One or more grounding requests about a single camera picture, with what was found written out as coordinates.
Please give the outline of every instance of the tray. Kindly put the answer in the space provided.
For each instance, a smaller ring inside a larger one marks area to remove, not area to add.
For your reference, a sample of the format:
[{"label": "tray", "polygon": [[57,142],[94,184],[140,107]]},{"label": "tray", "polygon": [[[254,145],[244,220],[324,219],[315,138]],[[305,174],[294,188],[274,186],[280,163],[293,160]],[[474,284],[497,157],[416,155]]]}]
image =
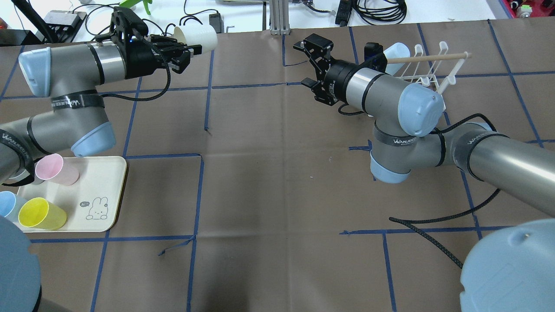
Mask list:
[{"label": "tray", "polygon": [[45,181],[39,185],[20,187],[17,195],[25,199],[46,198],[65,210],[67,222],[58,230],[26,228],[15,223],[25,233],[104,232],[114,225],[118,214],[127,162],[119,156],[69,157],[67,163],[79,170],[73,185]]}]

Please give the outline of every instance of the dish rack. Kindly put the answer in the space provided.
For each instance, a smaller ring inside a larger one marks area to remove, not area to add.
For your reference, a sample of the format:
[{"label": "dish rack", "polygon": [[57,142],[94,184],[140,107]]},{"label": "dish rack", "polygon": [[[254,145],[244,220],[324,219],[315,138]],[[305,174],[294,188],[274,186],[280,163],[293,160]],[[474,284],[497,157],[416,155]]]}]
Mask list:
[{"label": "dish rack", "polygon": [[[434,56],[427,56],[424,54],[422,45],[417,44],[415,45],[415,52],[412,57],[389,59],[388,64],[407,63],[405,70],[400,75],[395,74],[395,77],[407,80],[411,83],[414,82],[422,84],[424,87],[431,88],[437,93],[443,94],[448,85],[454,85],[457,83],[457,72],[461,69],[466,59],[472,56],[472,54],[468,52],[447,54],[448,51],[449,46],[445,41],[442,41],[440,42],[440,52]],[[436,73],[440,65],[443,61],[451,59],[458,61],[447,76],[442,79],[438,79]],[[421,62],[431,62],[430,70],[428,70],[426,74],[417,74]]]}]

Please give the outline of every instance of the light blue joint cap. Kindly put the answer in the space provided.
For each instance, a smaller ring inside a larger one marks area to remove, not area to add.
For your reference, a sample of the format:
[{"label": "light blue joint cap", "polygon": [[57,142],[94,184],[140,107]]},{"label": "light blue joint cap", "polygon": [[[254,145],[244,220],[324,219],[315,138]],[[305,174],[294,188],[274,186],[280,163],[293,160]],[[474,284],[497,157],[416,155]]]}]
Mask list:
[{"label": "light blue joint cap", "polygon": [[411,174],[410,172],[401,174],[387,170],[374,159],[372,152],[370,152],[370,171],[376,179],[385,183],[401,183]]},{"label": "light blue joint cap", "polygon": [[23,76],[36,97],[44,98],[50,94],[51,62],[49,47],[19,55],[19,66]]},{"label": "light blue joint cap", "polygon": [[106,122],[85,134],[72,147],[76,157],[87,157],[98,154],[115,146],[114,129],[112,123]]},{"label": "light blue joint cap", "polygon": [[475,123],[475,122],[468,122],[468,123],[477,124],[477,125],[479,125],[480,127],[484,128],[485,130],[493,131],[493,130],[491,129],[490,125],[488,125],[487,123]]},{"label": "light blue joint cap", "polygon": [[417,83],[409,84],[401,93],[397,113],[403,131],[424,137],[434,129],[443,113],[443,97]]},{"label": "light blue joint cap", "polygon": [[551,312],[555,219],[501,229],[480,240],[462,267],[462,312]]}]

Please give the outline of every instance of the blue tape line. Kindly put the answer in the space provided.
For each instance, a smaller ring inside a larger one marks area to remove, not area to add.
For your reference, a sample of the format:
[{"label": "blue tape line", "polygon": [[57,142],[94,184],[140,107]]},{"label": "blue tape line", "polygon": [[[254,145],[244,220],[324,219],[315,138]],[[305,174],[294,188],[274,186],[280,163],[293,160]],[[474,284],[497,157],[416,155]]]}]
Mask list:
[{"label": "blue tape line", "polygon": [[524,103],[524,99],[522,98],[520,90],[518,89],[516,80],[514,79],[513,73],[511,72],[511,68],[509,67],[509,63],[507,62],[507,58],[505,57],[505,54],[503,53],[503,50],[501,49],[501,45],[499,44],[499,40],[497,39],[497,35],[495,35],[495,30],[493,29],[493,25],[492,25],[490,20],[488,20],[487,23],[490,27],[491,35],[493,36],[493,41],[495,42],[497,50],[499,51],[499,54],[501,55],[501,58],[503,59],[503,64],[505,64],[505,67],[507,68],[507,72],[509,73],[509,77],[511,79],[511,82],[513,83],[514,90],[517,93],[518,100],[520,101],[520,104],[522,106],[522,110],[524,111],[524,114],[526,115],[526,118],[528,119],[530,127],[532,127],[532,132],[534,133],[534,136],[536,137],[536,140],[538,140],[538,145],[541,148],[543,148],[543,143],[541,142],[542,140],[539,137],[538,130],[536,129],[536,126],[534,125],[534,122],[532,121],[532,117],[530,116],[530,113],[528,112],[528,108],[526,107],[526,104]]},{"label": "blue tape line", "polygon": [[524,73],[511,73],[513,76],[525,76],[525,75],[549,75],[555,74],[555,71],[548,72],[524,72]]},{"label": "blue tape line", "polygon": [[196,216],[195,216],[195,230],[193,239],[193,250],[191,251],[191,263],[189,266],[189,287],[187,291],[187,312],[191,311],[191,300],[193,299],[193,276],[195,273],[195,259],[196,259],[196,235],[199,232],[199,219],[200,219],[200,201],[203,194],[203,180],[204,180],[204,160],[200,160],[199,172],[199,187],[196,194]]},{"label": "blue tape line", "polygon": [[[25,49],[25,46],[21,46],[21,49],[19,49],[20,54],[23,53],[23,49]],[[9,83],[12,81],[13,73],[16,72],[16,68],[17,68],[18,64],[19,64],[19,59],[16,58],[16,62],[13,65],[12,71],[9,73],[8,80],[6,81],[6,84],[4,85],[4,89],[2,90],[2,93],[0,94],[0,102],[4,98],[4,95],[6,95],[6,91],[8,90]]]},{"label": "blue tape line", "polygon": [[196,193],[196,215],[195,215],[195,230],[194,235],[199,234],[199,219],[200,219],[200,201],[203,196],[203,180],[204,180],[204,160],[200,160],[200,172],[199,172],[199,186]]},{"label": "blue tape line", "polygon": [[125,159],[148,159],[148,158],[177,158],[177,157],[202,157],[200,154],[189,153],[189,154],[154,154],[154,155],[137,155],[137,156],[125,156]]},{"label": "blue tape line", "polygon": [[[143,82],[143,77],[139,77],[139,82],[137,83],[137,89],[135,91],[135,97],[139,97],[140,84]],[[133,101],[133,109],[131,109],[131,117],[129,118],[129,127],[127,128],[127,136],[125,137],[125,144],[123,145],[122,156],[126,157],[127,148],[129,147],[129,139],[131,138],[131,129],[133,128],[133,120],[135,119],[135,111],[137,110],[137,101]]]},{"label": "blue tape line", "polygon": [[110,237],[108,241],[144,241],[144,240],[179,240],[189,239],[193,235],[166,235],[166,236],[130,236],[130,237]]},{"label": "blue tape line", "polygon": [[349,147],[349,150],[365,150],[369,152],[370,148],[368,146],[351,146]]},{"label": "blue tape line", "polygon": [[30,239],[33,244],[45,243],[99,243],[104,241],[104,238],[41,238]]},{"label": "blue tape line", "polygon": [[98,265],[97,280],[94,284],[93,300],[90,304],[90,312],[94,312],[94,308],[97,305],[98,288],[100,287],[100,277],[102,276],[102,269],[104,268],[104,258],[106,256],[106,247],[108,246],[108,237],[110,236],[110,230],[106,231],[104,236],[104,245],[102,246],[102,253],[100,255],[100,263]]},{"label": "blue tape line", "polygon": [[210,70],[208,71],[208,92],[206,93],[206,111],[204,113],[204,130],[208,131],[208,114],[210,113],[210,94],[212,91],[212,73],[214,72],[214,50],[210,54]]},{"label": "blue tape line", "polygon": [[168,248],[163,249],[162,251],[160,251],[160,253],[158,254],[158,256],[161,256],[161,255],[165,254],[166,251],[168,251],[168,250],[172,250],[172,249],[175,249],[175,248],[187,246],[187,245],[189,245],[189,243],[190,243],[191,241],[193,241],[193,240],[195,240],[195,239],[196,239],[196,236],[193,235],[193,236],[189,237],[186,241],[184,241],[184,242],[182,242],[182,243],[179,243],[179,244],[177,244],[177,245],[173,245],[173,246],[171,246],[171,247],[168,247]]},{"label": "blue tape line", "polygon": [[447,114],[447,112],[443,112],[443,116],[445,117],[445,123],[447,124],[447,126],[450,126],[451,121],[449,120],[449,115]]},{"label": "blue tape line", "polygon": [[[422,27],[420,27],[420,23],[416,23],[416,27],[418,27],[418,33],[420,34],[420,40],[422,40],[422,47],[424,48],[424,52],[426,55],[429,56],[430,52],[428,51],[428,45],[426,44],[426,38],[424,38],[424,32],[422,31]],[[432,68],[432,62],[428,61],[428,65]]]},{"label": "blue tape line", "polygon": [[384,258],[385,269],[387,272],[387,283],[389,285],[389,297],[391,299],[391,310],[397,312],[397,304],[395,303],[395,290],[393,289],[393,277],[391,276],[391,264],[389,262],[389,250],[387,248],[387,237],[382,233],[382,240],[384,241]]},{"label": "blue tape line", "polygon": [[[463,227],[463,228],[427,228],[421,229],[425,233],[451,233],[451,232],[473,232],[476,227]],[[381,229],[381,230],[355,230],[343,231],[339,235],[360,235],[360,234],[411,234],[415,233],[411,229]]]},{"label": "blue tape line", "polygon": [[498,1],[499,1],[499,5],[503,8],[503,11],[507,15],[507,17],[508,18],[513,18],[513,15],[511,15],[511,13],[509,12],[509,9],[505,5],[505,0],[498,0]]},{"label": "blue tape line", "polygon": [[356,53],[356,45],[355,45],[355,35],[352,33],[352,27],[349,26],[349,34],[351,35],[351,44],[352,44],[352,51],[355,56],[355,62],[359,63],[359,55]]},{"label": "blue tape line", "polygon": [[[465,173],[462,171],[461,171],[461,178],[462,178],[462,183],[465,186],[466,197],[468,198],[468,206],[470,206],[470,209],[473,209],[475,206],[474,206],[474,201],[472,200],[472,194],[470,193],[470,187],[468,186],[468,180],[466,179]],[[474,220],[474,227],[476,228],[476,233],[478,234],[478,240],[481,240],[482,231],[480,230],[480,223],[478,222],[478,216],[472,213],[472,219]]]},{"label": "blue tape line", "polygon": [[38,99],[39,97],[36,97],[34,95],[19,95],[16,97],[3,97],[1,99],[4,100],[17,100],[17,99]]},{"label": "blue tape line", "polygon": [[[108,241],[142,241],[142,240],[179,240],[188,239],[193,235],[167,235],[167,236],[129,236],[129,237],[109,237]],[[31,239],[33,244],[48,243],[100,243],[106,238],[42,238]]]},{"label": "blue tape line", "polygon": [[255,88],[255,87],[273,87],[275,85],[286,84],[286,82],[277,83],[259,83],[259,84],[236,84],[236,85],[217,85],[212,89],[237,89],[237,88]]},{"label": "blue tape line", "polygon": [[[555,143],[555,140],[553,139],[549,139],[549,140],[541,140],[542,143]],[[526,142],[528,144],[537,144],[538,141],[537,140],[532,140],[532,141],[528,141]]]},{"label": "blue tape line", "polygon": [[285,35],[281,35],[281,64],[285,66]]},{"label": "blue tape line", "polygon": [[191,251],[191,263],[189,265],[189,285],[187,287],[187,312],[191,312],[191,301],[193,300],[193,276],[195,273],[196,239],[193,240],[193,251]]}]

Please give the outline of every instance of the yellow cup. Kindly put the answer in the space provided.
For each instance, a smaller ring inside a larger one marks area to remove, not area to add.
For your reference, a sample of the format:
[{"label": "yellow cup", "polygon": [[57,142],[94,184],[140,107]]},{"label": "yellow cup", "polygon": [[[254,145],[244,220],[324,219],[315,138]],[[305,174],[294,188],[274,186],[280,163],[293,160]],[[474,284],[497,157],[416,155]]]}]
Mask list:
[{"label": "yellow cup", "polygon": [[26,228],[57,230],[67,220],[65,211],[42,197],[29,200],[19,211],[19,223]]}]

